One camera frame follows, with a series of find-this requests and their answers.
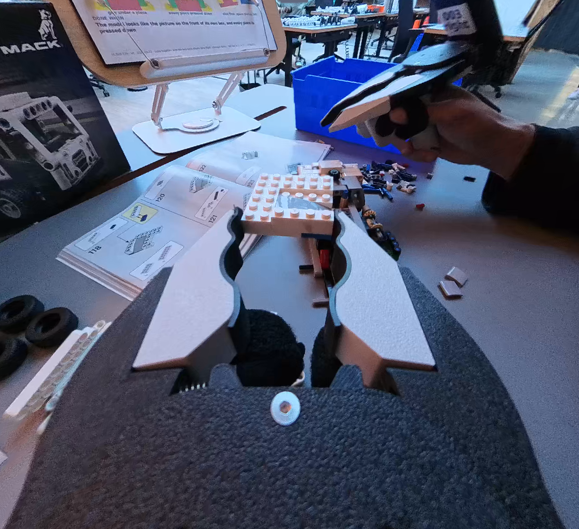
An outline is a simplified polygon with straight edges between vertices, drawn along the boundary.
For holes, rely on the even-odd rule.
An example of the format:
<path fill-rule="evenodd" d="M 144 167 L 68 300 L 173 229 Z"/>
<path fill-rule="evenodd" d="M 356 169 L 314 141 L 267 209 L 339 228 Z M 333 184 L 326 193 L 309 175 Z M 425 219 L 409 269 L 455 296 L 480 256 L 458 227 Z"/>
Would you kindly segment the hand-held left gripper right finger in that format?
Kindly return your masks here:
<path fill-rule="evenodd" d="M 367 388 L 386 388 L 388 368 L 435 370 L 397 262 L 344 212 L 336 213 L 334 228 L 329 356 L 357 366 Z"/>

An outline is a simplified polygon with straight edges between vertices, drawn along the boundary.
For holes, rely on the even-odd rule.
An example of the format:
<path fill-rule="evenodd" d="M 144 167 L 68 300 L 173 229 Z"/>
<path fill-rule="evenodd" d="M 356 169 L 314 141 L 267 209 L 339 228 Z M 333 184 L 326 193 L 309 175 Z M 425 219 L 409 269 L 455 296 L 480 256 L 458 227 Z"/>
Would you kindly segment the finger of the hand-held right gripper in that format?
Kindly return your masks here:
<path fill-rule="evenodd" d="M 396 130 L 403 133 L 400 126 L 391 126 L 388 120 L 381 122 L 385 115 L 396 107 L 405 106 L 410 120 L 405 133 L 420 133 L 428 128 L 428 116 L 424 104 L 418 100 L 421 96 L 421 84 L 428 81 L 428 71 L 411 67 L 390 67 L 372 77 L 365 83 L 333 105 L 321 119 L 320 125 L 328 127 L 330 132 L 347 127 L 366 125 L 377 120 L 373 127 L 379 133 L 390 133 Z"/>

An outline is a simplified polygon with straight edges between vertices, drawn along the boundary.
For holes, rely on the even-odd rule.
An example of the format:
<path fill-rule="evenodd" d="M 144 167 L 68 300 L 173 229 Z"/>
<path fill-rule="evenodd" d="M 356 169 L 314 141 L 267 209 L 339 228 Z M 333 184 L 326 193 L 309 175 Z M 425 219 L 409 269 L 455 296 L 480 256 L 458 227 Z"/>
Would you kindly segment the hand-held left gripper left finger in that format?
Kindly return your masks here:
<path fill-rule="evenodd" d="M 242 210 L 235 207 L 172 266 L 133 370 L 210 375 L 235 358 L 245 345 L 236 284 L 243 238 Z"/>

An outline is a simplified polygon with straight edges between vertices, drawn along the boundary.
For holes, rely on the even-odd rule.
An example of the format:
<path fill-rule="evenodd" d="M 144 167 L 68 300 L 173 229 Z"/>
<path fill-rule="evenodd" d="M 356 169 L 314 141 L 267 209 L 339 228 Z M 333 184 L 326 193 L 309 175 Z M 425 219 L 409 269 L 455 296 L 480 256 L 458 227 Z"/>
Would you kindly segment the toy truck chassis model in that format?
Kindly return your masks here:
<path fill-rule="evenodd" d="M 320 161 L 311 164 L 299 164 L 291 171 L 300 179 L 308 176 L 329 178 L 333 183 L 334 194 L 332 206 L 348 215 L 383 251 L 398 261 L 401 247 L 395 236 L 384 229 L 377 219 L 376 212 L 366 204 L 365 193 L 377 194 L 392 200 L 389 187 L 385 183 L 375 185 L 372 171 L 367 165 L 361 169 L 356 163 L 341 161 Z M 308 243 L 310 264 L 301 264 L 300 273 L 312 272 L 313 276 L 324 281 L 325 296 L 312 301 L 314 308 L 327 308 L 329 292 L 335 280 L 331 272 L 331 262 L 334 256 L 332 239 L 329 236 L 302 234 Z"/>

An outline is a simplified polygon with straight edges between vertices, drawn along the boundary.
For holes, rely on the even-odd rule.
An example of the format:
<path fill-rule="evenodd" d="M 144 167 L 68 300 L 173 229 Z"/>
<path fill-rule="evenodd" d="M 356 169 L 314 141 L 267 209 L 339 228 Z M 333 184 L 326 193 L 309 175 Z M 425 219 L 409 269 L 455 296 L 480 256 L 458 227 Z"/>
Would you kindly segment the white toy brick plate assembly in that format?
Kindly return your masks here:
<path fill-rule="evenodd" d="M 335 210 L 334 180 L 316 172 L 261 173 L 241 221 L 248 234 L 331 236 Z"/>

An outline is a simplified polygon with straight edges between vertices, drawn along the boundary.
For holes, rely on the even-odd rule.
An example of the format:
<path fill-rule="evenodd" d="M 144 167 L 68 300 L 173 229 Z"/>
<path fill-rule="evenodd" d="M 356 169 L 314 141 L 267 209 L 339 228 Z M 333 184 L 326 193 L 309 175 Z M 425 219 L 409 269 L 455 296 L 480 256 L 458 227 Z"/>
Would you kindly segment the person's right forearm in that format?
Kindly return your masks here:
<path fill-rule="evenodd" d="M 513 176 L 490 172 L 481 202 L 493 215 L 578 234 L 578 127 L 536 126 Z"/>

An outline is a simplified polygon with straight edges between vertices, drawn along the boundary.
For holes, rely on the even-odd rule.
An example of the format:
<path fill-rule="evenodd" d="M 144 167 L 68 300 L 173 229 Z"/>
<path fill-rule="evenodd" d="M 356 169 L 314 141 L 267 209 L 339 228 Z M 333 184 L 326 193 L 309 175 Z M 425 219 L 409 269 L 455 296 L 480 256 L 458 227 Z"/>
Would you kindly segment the black toy set box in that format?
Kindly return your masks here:
<path fill-rule="evenodd" d="M 54 7 L 1 0 L 1 239 L 129 170 Z"/>

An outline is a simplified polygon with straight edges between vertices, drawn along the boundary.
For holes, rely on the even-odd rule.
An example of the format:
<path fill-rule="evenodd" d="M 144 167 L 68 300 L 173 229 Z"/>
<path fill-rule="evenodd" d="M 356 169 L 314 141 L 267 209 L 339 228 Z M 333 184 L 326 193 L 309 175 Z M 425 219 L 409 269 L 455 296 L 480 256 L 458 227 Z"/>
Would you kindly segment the person's right hand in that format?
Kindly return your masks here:
<path fill-rule="evenodd" d="M 532 148 L 536 126 L 498 113 L 472 93 L 450 85 L 427 105 L 429 122 L 438 131 L 433 149 L 420 150 L 415 139 L 390 142 L 413 161 L 436 158 L 451 163 L 477 165 L 510 180 Z"/>

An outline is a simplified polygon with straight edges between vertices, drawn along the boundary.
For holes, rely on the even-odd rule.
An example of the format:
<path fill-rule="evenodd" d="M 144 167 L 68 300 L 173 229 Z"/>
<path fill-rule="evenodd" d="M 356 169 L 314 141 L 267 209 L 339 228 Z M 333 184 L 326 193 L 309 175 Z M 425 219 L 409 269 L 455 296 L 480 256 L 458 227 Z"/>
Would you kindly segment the blue plastic bin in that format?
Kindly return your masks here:
<path fill-rule="evenodd" d="M 331 132 L 329 126 L 323 126 L 321 122 L 334 105 L 348 97 L 362 84 L 396 67 L 395 63 L 361 59 L 338 62 L 334 57 L 327 57 L 293 71 L 296 127 L 312 134 L 376 148 L 377 144 L 373 138 L 359 134 L 355 125 Z"/>

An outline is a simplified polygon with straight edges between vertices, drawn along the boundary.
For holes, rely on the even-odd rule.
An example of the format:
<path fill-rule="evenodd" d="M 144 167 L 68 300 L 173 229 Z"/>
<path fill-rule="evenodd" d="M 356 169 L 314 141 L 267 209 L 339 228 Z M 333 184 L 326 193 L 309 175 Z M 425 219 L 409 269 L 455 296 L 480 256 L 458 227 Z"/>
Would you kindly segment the pile of small toy pieces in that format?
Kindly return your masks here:
<path fill-rule="evenodd" d="M 361 186 L 365 193 L 370 195 L 393 202 L 396 191 L 406 195 L 413 195 L 416 192 L 417 176 L 400 163 L 372 161 L 363 164 L 359 170 L 362 176 Z"/>

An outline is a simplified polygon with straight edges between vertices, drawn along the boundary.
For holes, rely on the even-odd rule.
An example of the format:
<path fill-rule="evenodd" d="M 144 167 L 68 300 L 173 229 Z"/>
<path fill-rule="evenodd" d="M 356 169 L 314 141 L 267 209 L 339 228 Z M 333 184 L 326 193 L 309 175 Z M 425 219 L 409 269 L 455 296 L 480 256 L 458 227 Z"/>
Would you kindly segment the building instruction booklet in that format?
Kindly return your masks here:
<path fill-rule="evenodd" d="M 67 245 L 57 261 L 128 301 L 227 211 L 246 207 L 263 172 L 291 174 L 331 147 L 249 132 L 171 163 L 129 207 Z"/>

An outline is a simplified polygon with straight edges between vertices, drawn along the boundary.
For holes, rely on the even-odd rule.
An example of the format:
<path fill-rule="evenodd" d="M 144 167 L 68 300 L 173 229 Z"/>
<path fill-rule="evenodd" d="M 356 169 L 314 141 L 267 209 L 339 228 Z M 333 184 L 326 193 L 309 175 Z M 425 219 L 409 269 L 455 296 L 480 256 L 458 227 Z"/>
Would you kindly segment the background work tables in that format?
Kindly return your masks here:
<path fill-rule="evenodd" d="M 400 23 L 400 14 L 407 17 L 406 27 L 411 28 L 416 19 L 423 21 L 429 15 L 429 7 L 420 7 L 418 0 L 380 0 L 378 4 L 348 4 L 342 0 L 337 6 L 325 8 L 308 4 L 279 5 L 281 22 L 286 33 L 286 55 L 274 70 L 284 72 L 284 85 L 293 85 L 292 71 L 308 65 L 302 60 L 300 48 L 306 44 L 322 45 L 324 52 L 313 59 L 318 62 L 334 57 L 343 62 L 346 58 L 363 59 L 366 47 L 376 28 L 380 34 L 374 58 L 380 58 L 382 50 L 394 55 L 393 46 L 387 46 L 390 33 Z"/>

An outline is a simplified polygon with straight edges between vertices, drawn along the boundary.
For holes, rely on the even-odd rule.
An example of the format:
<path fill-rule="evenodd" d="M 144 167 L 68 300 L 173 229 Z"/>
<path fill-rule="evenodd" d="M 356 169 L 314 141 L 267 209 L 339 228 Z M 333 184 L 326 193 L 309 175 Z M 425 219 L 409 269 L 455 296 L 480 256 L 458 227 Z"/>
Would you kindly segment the black rubber toy tire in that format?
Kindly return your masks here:
<path fill-rule="evenodd" d="M 1 303 L 1 333 L 17 334 L 24 331 L 30 321 L 45 310 L 45 305 L 35 296 L 18 295 Z"/>
<path fill-rule="evenodd" d="M 35 315 L 24 337 L 33 346 L 49 349 L 62 344 L 78 327 L 78 317 L 68 308 L 51 308 Z"/>
<path fill-rule="evenodd" d="M 28 344 L 22 337 L 1 339 L 1 380 L 8 378 L 25 361 Z"/>

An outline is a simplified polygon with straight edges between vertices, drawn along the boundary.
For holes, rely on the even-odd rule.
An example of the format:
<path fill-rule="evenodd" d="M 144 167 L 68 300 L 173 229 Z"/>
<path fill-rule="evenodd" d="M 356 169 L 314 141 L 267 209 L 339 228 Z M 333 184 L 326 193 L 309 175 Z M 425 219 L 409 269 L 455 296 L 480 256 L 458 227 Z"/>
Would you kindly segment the wooden document stand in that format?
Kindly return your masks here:
<path fill-rule="evenodd" d="M 91 73 L 108 84 L 124 88 L 155 86 L 150 120 L 133 127 L 134 134 L 154 153 L 173 154 L 259 128 L 256 120 L 238 111 L 225 110 L 224 105 L 247 71 L 272 68 L 282 62 L 286 54 L 286 39 L 276 0 L 262 0 L 277 44 L 273 52 L 264 49 L 113 65 L 103 62 L 71 0 L 47 1 L 54 6 L 77 55 Z M 162 118 L 170 84 L 226 74 L 228 79 L 209 107 Z"/>

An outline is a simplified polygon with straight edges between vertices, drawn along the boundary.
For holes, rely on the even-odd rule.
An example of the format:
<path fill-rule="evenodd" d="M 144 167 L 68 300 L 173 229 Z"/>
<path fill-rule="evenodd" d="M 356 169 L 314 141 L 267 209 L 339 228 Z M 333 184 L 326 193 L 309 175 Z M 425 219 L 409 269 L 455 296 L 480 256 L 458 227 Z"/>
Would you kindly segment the printed instruction sheet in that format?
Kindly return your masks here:
<path fill-rule="evenodd" d="M 262 0 L 71 0 L 107 65 L 277 49 Z"/>

